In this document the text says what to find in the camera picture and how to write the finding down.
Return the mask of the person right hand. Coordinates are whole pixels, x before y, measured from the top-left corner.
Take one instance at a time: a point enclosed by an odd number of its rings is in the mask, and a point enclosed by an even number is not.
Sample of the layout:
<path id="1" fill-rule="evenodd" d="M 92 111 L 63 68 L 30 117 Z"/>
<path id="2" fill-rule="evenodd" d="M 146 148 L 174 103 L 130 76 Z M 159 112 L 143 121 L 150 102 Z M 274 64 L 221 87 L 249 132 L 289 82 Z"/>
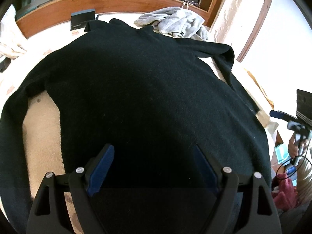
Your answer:
<path id="1" fill-rule="evenodd" d="M 292 137 L 289 139 L 289 144 L 288 144 L 288 153 L 292 159 L 297 157 L 299 155 L 299 149 L 302 147 L 303 148 L 303 153 L 306 152 L 308 148 L 309 140 L 304 140 L 300 146 L 296 145 L 296 138 L 295 138 L 295 133 L 293 133 Z"/>

